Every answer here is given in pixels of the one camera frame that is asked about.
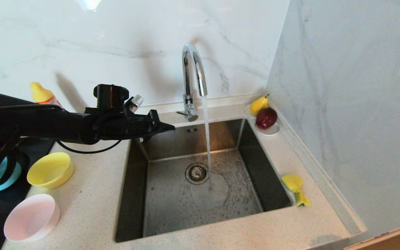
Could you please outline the yellow capped dish soap bottle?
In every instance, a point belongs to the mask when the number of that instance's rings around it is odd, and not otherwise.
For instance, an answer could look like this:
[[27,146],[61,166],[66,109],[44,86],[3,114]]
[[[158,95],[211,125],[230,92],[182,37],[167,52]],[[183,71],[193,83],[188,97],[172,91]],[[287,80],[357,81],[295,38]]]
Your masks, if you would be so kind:
[[39,82],[32,82],[29,84],[29,87],[32,91],[32,98],[35,103],[42,105],[56,105],[63,109],[53,92],[45,89]]

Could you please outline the stainless steel sink basin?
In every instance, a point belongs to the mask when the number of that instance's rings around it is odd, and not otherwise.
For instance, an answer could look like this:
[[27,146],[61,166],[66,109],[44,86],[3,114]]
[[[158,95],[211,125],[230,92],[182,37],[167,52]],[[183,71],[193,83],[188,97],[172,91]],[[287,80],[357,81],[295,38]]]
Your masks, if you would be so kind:
[[209,124],[209,180],[185,179],[192,163],[208,166],[205,125],[130,141],[116,223],[117,243],[283,209],[290,196],[246,119]]

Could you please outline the black induction cooktop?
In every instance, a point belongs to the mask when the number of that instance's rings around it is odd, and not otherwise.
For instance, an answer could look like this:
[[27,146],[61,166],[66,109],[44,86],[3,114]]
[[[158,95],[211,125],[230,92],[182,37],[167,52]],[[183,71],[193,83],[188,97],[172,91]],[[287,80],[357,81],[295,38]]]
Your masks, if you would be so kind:
[[0,250],[6,239],[3,232],[5,221],[30,190],[31,185],[26,179],[28,170],[37,160],[49,153],[53,144],[54,141],[50,139],[29,137],[23,138],[17,146],[16,158],[21,165],[21,175],[13,185],[0,191]]

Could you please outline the dark red apple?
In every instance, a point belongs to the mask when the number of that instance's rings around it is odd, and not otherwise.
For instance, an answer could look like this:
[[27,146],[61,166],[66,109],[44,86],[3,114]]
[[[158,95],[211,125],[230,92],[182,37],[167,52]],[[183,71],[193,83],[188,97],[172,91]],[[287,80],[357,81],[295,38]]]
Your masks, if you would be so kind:
[[274,109],[268,107],[260,110],[257,114],[256,126],[261,130],[266,130],[272,127],[277,122],[277,119],[277,112]]

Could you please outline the round metal drain strainer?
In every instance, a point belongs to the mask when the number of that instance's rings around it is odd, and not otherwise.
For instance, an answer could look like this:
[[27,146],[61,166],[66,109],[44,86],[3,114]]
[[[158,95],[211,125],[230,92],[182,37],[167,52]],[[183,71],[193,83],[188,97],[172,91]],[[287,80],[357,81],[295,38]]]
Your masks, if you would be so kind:
[[187,166],[185,179],[194,185],[201,185],[210,178],[209,167],[201,162],[195,162]]

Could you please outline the yellow green sponge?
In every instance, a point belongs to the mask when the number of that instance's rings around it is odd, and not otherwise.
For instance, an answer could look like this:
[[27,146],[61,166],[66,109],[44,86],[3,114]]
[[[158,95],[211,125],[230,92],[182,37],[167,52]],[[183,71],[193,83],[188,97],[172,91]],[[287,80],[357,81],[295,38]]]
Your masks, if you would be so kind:
[[302,191],[303,182],[301,176],[296,174],[287,174],[282,176],[281,180],[286,188],[290,192],[294,193],[295,203],[297,207],[311,205],[311,202]]

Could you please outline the pink plastic bowl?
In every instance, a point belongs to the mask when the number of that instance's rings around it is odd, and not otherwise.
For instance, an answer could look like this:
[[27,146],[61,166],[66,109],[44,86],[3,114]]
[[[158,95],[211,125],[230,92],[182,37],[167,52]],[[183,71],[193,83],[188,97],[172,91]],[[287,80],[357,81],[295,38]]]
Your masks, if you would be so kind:
[[55,228],[60,214],[60,207],[51,195],[33,195],[10,212],[4,224],[4,235],[12,242],[37,241]]

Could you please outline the running water stream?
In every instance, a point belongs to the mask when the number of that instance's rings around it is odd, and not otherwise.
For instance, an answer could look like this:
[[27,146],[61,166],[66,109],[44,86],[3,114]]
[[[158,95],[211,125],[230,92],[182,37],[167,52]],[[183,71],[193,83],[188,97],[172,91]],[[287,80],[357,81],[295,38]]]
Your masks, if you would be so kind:
[[207,96],[202,96],[202,104],[203,104],[203,115],[204,115],[204,123],[205,123],[205,139],[206,139],[206,146],[207,146],[207,160],[208,160],[208,167],[209,167],[209,187],[208,191],[211,192],[213,188],[213,181],[212,181],[212,164],[211,164],[211,147],[210,147],[210,129],[209,129],[209,113],[208,113],[208,106],[207,106]]

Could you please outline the chrome gooseneck faucet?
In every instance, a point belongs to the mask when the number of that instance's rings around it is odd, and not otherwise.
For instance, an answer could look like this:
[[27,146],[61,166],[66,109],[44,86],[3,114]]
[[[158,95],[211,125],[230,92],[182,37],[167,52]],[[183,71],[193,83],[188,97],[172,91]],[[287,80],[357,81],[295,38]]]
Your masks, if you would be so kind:
[[177,111],[177,113],[183,115],[188,122],[194,122],[198,119],[198,114],[195,109],[193,95],[191,94],[190,65],[193,65],[195,70],[199,95],[205,97],[208,92],[203,63],[197,48],[193,44],[187,43],[184,44],[182,49],[182,70],[185,89],[183,94],[184,111]]

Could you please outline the blue plastic bowl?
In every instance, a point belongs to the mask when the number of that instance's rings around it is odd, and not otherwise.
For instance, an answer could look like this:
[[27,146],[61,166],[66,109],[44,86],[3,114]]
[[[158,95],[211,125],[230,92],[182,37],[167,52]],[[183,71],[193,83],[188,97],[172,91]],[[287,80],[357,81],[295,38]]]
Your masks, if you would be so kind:
[[[8,158],[6,157],[4,158],[2,163],[0,163],[0,179],[6,172],[7,166],[8,166]],[[14,170],[11,173],[10,177],[6,180],[6,182],[0,184],[0,191],[5,190],[11,185],[13,185],[17,181],[17,179],[19,179],[21,173],[22,173],[22,167],[17,161],[15,161]]]

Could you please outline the yellow pear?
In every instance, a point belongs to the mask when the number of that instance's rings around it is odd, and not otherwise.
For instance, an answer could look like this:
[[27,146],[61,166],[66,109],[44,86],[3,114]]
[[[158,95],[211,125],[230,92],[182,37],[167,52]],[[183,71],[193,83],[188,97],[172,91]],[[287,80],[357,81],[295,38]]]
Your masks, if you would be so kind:
[[252,115],[256,116],[262,109],[269,107],[268,96],[269,94],[263,95],[250,104],[250,111]]

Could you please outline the yellow plastic bowl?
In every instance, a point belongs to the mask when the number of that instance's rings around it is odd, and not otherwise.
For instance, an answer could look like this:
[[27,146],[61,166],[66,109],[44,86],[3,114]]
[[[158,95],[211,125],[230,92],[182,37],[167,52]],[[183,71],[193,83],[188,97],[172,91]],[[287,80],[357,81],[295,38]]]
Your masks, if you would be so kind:
[[74,172],[74,165],[65,152],[54,152],[37,160],[27,173],[32,186],[53,189],[65,184]]

